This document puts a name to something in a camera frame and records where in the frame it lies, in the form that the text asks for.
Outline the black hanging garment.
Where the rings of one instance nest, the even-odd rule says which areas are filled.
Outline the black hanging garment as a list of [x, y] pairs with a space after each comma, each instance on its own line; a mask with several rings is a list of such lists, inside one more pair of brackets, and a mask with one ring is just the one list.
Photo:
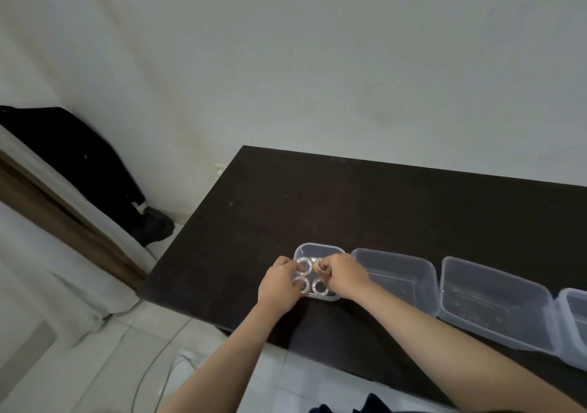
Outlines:
[[61, 107], [0, 105], [0, 126], [67, 179], [90, 203], [146, 246], [145, 197], [110, 144]]

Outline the clear rectangular plastic container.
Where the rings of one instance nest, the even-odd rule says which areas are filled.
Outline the clear rectangular plastic container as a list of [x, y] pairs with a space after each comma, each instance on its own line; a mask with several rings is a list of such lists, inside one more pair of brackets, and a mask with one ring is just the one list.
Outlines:
[[438, 316], [440, 294], [432, 263], [415, 256], [366, 248], [353, 250], [351, 256], [386, 291], [428, 315]]
[[587, 372], [587, 291], [561, 290], [555, 308], [561, 338], [558, 357]]
[[561, 338], [546, 287], [447, 256], [439, 292], [441, 320], [511, 349], [558, 355]]

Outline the small clear square container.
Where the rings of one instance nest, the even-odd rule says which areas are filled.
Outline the small clear square container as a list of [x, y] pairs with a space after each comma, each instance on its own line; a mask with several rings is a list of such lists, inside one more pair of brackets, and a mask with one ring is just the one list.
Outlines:
[[[345, 253], [344, 250], [337, 247], [337, 246], [322, 245], [322, 244], [317, 244], [317, 243], [304, 243], [304, 244], [297, 247], [297, 249], [293, 255], [293, 260], [297, 261], [297, 259], [299, 259], [300, 257], [306, 257], [306, 258], [311, 259], [311, 261], [312, 261], [313, 259], [316, 259], [316, 258], [323, 259], [327, 256], [332, 255], [332, 254], [344, 254], [344, 253]], [[299, 274], [296, 271], [294, 271], [293, 275], [299, 275]], [[309, 293], [303, 294], [304, 296], [307, 296], [309, 298], [314, 298], [317, 300], [323, 300], [326, 302], [335, 302], [341, 298], [340, 295], [336, 294], [334, 291], [332, 291], [329, 288], [329, 286], [328, 286], [329, 276], [325, 276], [320, 273], [315, 273], [312, 269], [312, 272], [310, 274], [306, 275], [306, 278], [309, 280], [309, 282], [311, 284], [311, 289], [310, 289]], [[324, 281], [326, 281], [327, 286], [328, 286], [328, 290], [329, 290], [327, 296], [318, 296], [318, 295], [312, 293], [312, 282], [314, 279], [317, 279], [317, 278], [321, 278]]]

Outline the person's left forearm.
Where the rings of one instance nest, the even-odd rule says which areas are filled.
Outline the person's left forearm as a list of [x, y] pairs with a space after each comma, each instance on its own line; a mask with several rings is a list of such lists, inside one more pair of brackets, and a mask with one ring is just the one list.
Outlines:
[[159, 413], [236, 413], [270, 332], [288, 310], [259, 301]]

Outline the person's right forearm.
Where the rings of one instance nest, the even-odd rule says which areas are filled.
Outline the person's right forearm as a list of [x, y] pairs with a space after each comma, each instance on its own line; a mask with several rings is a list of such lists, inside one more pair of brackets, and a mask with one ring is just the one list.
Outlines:
[[373, 282], [351, 298], [368, 311], [462, 412], [587, 413], [544, 380]]

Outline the person's right hand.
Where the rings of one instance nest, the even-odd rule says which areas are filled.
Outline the person's right hand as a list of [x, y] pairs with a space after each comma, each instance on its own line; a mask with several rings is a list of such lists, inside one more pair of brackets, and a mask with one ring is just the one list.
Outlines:
[[350, 254], [332, 254], [320, 261], [331, 268], [329, 288], [342, 298], [359, 302], [375, 285], [367, 271]]

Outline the white bed sheet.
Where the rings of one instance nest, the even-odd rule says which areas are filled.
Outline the white bed sheet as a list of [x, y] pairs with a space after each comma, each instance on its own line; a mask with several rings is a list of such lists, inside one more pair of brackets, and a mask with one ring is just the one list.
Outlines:
[[0, 284], [71, 345], [138, 303], [133, 289], [2, 202]]

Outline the brown wooden bed frame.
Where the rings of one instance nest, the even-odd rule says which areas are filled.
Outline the brown wooden bed frame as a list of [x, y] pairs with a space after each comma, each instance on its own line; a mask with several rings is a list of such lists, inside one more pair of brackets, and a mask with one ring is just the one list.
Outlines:
[[131, 289], [145, 281], [147, 272], [114, 240], [2, 150], [0, 202]]

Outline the black bag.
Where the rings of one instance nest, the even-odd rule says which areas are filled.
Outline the black bag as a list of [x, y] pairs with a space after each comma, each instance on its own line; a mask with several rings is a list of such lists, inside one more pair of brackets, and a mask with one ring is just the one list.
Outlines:
[[130, 235], [143, 247], [169, 238], [175, 230], [171, 217], [158, 209], [146, 207], [130, 231]]

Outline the person's left hand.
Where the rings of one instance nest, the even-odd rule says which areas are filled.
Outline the person's left hand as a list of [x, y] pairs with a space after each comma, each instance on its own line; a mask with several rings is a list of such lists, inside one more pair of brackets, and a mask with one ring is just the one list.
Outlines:
[[285, 256], [277, 258], [260, 283], [257, 305], [279, 315], [290, 311], [302, 297], [290, 283], [290, 276], [296, 268], [296, 261]]

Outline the white mattress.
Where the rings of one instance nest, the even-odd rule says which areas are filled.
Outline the white mattress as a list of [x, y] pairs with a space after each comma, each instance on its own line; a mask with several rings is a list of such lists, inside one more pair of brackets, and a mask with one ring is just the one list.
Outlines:
[[3, 126], [0, 126], [0, 150], [39, 179], [92, 227], [108, 237], [139, 268], [148, 274], [155, 267], [157, 259], [145, 247]]

